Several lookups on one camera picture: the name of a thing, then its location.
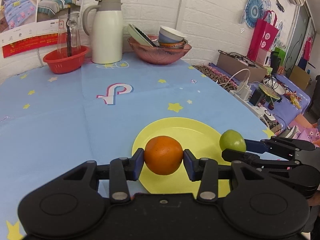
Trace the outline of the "white thermos jug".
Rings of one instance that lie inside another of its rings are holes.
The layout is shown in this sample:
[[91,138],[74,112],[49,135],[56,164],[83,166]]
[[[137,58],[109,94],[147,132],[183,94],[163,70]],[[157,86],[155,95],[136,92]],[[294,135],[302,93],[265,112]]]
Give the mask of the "white thermos jug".
[[119,62],[123,57],[123,14],[121,0],[96,0],[82,16],[82,26],[91,39],[92,61]]

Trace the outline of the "orange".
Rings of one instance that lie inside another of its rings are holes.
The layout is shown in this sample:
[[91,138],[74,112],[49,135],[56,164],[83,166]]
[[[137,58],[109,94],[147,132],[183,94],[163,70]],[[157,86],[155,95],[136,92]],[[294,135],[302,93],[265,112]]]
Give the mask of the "orange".
[[182,159],[182,146],[169,136],[154,137],[144,148],[144,162],[148,169],[157,175],[173,174],[179,169]]

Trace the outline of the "yellow plastic plate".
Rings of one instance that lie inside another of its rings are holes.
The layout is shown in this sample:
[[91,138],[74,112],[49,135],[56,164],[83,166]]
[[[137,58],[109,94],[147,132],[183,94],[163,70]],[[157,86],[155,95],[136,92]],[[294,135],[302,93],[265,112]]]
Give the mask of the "yellow plastic plate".
[[[146,149],[149,141],[162,146],[154,147],[152,153],[159,150],[169,150],[170,157],[163,158],[156,164],[157,157],[153,158],[152,167],[165,168],[165,172],[156,174],[144,164],[139,176],[140,183],[151,194],[192,193],[194,196],[200,187],[200,182],[189,180],[183,166],[183,150],[190,150],[197,158],[209,158],[219,165],[230,165],[223,160],[219,145],[220,133],[200,121],[172,117],[159,119],[143,128],[134,140],[132,153],[138,148]],[[167,174],[169,165],[174,164],[176,171]]]

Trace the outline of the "pink leaf bowl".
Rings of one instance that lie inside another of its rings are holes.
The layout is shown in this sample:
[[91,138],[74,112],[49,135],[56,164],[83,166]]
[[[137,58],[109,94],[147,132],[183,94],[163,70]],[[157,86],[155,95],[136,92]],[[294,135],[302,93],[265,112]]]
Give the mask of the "pink leaf bowl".
[[172,64],[180,60],[192,49],[189,44],[185,44],[182,48],[163,48],[141,45],[132,37],[129,37],[127,41],[139,59],[156,65]]

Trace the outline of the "blue star tablecloth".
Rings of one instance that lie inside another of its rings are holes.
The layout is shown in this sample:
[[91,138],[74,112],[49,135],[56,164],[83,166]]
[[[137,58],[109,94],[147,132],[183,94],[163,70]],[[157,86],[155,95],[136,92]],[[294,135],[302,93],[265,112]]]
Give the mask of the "blue star tablecloth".
[[21,239],[20,200],[87,160],[131,155],[148,124],[198,120],[216,131],[266,139],[268,128],[220,85],[184,61],[155,66],[126,54],[62,75],[42,67],[1,84],[1,239]]

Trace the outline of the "purple bed sheet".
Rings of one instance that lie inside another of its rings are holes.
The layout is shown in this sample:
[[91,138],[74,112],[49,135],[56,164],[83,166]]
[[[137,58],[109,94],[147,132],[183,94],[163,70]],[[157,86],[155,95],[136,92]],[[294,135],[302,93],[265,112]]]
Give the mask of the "purple bed sheet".
[[[215,64],[211,63],[210,66],[227,74],[228,78],[231,77]],[[233,78],[225,86],[226,82],[221,84],[223,88],[234,83],[238,84],[236,88],[231,90],[237,90],[242,85],[241,81],[236,78]],[[275,134],[284,131],[296,116],[303,114],[311,101],[309,96],[283,75],[264,77],[261,82],[248,83],[248,85],[250,91],[248,91],[246,99],[253,106],[264,106],[276,118],[278,124],[269,126]]]

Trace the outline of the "round green fruit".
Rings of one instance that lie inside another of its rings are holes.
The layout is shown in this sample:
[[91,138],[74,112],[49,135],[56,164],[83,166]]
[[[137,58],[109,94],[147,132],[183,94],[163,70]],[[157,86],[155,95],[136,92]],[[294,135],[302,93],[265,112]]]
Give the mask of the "round green fruit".
[[225,131],[219,140],[221,151],[226,149],[246,152],[246,142],[242,135],[232,129]]

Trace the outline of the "red plastic basket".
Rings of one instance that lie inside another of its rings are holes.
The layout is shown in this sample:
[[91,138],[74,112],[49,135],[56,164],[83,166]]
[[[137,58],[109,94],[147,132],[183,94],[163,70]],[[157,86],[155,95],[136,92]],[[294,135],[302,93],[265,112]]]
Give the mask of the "red plastic basket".
[[89,51],[89,47],[81,46],[79,53],[70,57],[61,58],[58,51],[54,50],[43,57],[43,62],[48,64],[49,69],[54,74],[66,74],[79,69]]

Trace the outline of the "green tilted plate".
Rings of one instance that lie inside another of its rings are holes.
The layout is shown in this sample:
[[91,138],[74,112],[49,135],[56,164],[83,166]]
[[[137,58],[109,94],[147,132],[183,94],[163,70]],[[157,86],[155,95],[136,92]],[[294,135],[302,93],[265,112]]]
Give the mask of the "green tilted plate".
[[156,47],[156,44],[135,25],[128,24],[127,31],[139,44],[147,47]]

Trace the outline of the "brown cardboard box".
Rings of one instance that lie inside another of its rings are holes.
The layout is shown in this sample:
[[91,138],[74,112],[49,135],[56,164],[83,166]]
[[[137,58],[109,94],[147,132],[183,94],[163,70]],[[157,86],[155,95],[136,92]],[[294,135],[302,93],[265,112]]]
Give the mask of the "brown cardboard box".
[[261,82],[267,74],[266,68],[252,62],[247,57],[237,53],[226,53],[221,50],[219,50],[219,57],[216,65],[229,75],[234,75],[241,71],[234,77],[239,81],[248,78],[248,83]]

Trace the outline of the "stacked blue white bowls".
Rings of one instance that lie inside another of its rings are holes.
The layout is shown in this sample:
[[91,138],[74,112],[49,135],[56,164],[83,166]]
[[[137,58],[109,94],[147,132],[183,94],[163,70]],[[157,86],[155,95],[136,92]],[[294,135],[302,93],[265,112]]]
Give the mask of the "stacked blue white bowls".
[[184,33],[162,25],[158,33],[158,43],[163,47],[181,47],[184,45],[186,37]]

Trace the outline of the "white power strip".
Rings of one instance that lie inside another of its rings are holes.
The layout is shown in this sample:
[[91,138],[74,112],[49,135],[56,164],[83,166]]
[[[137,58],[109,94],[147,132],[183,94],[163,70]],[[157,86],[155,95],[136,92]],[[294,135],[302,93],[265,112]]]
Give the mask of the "white power strip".
[[276,118],[264,106],[253,106],[248,100],[242,100],[242,98],[236,94],[235,90],[230,90],[229,93],[246,106],[259,119],[264,118],[266,121],[276,121]]

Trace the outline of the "bedding wall poster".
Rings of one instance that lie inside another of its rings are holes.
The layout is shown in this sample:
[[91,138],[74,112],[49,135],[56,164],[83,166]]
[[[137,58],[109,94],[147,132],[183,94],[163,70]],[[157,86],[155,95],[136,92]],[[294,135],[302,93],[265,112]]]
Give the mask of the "bedding wall poster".
[[57,43],[66,23],[78,21],[82,0],[1,0],[4,58]]

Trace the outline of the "blue paper fan decoration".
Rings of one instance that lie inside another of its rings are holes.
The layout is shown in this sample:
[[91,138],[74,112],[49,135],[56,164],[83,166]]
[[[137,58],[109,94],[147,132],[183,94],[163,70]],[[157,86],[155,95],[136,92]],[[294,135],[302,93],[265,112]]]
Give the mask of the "blue paper fan decoration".
[[263,0],[248,0],[240,18],[240,23],[246,23],[249,28],[255,28],[257,20],[264,13]]

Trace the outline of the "clear glass cup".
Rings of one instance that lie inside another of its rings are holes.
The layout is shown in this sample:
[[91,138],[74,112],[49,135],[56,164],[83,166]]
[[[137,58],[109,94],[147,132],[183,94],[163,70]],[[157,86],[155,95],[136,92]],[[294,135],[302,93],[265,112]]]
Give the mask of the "clear glass cup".
[[57,53],[63,59],[80,53],[79,13],[71,12],[59,17]]

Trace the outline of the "pink gift bag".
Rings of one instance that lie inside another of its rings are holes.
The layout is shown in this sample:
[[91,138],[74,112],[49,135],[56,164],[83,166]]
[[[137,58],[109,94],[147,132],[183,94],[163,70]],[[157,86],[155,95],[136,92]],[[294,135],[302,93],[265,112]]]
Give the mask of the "pink gift bag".
[[[268,14],[274,16],[273,23],[268,23],[265,21]],[[259,52],[259,49],[269,50],[274,43],[278,29],[276,28],[277,15],[273,10],[268,10],[265,12],[263,18],[257,20],[251,44],[248,49],[247,57],[255,61]]]

